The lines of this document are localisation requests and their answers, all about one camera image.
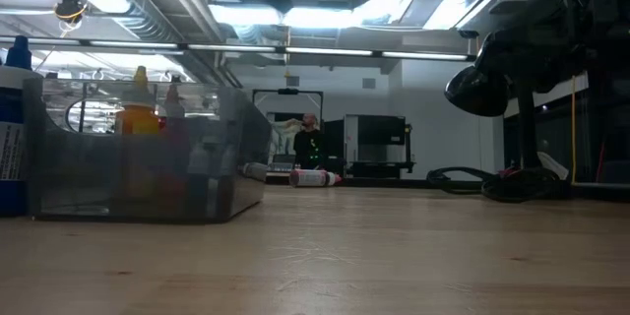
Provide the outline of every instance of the wooden table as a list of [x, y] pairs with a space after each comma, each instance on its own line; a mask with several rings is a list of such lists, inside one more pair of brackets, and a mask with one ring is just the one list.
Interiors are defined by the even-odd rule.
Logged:
[[0, 314], [630, 313], [630, 205], [291, 189], [227, 224], [0, 220]]

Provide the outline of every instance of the black shirt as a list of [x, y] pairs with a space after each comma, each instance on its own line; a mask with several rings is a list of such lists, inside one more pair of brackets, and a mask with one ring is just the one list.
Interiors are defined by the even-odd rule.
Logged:
[[295, 134], [293, 149], [295, 150], [295, 163], [301, 168], [312, 169], [320, 165], [323, 154], [322, 133], [314, 129], [310, 132], [301, 131]]

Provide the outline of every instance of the black cable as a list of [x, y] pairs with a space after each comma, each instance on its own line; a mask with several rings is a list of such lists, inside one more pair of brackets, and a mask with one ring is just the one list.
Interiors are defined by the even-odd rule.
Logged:
[[[448, 172], [465, 172], [481, 181], [452, 181]], [[561, 199], [567, 195], [567, 183], [544, 167], [515, 170], [501, 176], [470, 167], [447, 167], [429, 171], [429, 183], [455, 195], [483, 196], [502, 203], [523, 203], [530, 200]]]

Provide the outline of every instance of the person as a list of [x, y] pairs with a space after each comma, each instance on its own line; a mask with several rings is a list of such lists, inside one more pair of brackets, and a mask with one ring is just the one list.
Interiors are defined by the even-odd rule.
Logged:
[[323, 136], [317, 129], [317, 117], [306, 113], [302, 117], [302, 130], [295, 134], [293, 149], [295, 165], [302, 169], [318, 169], [323, 161]]

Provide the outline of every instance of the clear plastic bin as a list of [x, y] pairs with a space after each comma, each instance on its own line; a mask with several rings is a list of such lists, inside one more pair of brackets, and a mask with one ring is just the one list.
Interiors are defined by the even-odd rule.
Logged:
[[150, 83], [159, 134], [120, 135], [131, 82], [25, 82], [27, 182], [37, 219], [228, 221], [263, 198], [271, 125], [233, 88], [177, 84], [185, 118]]

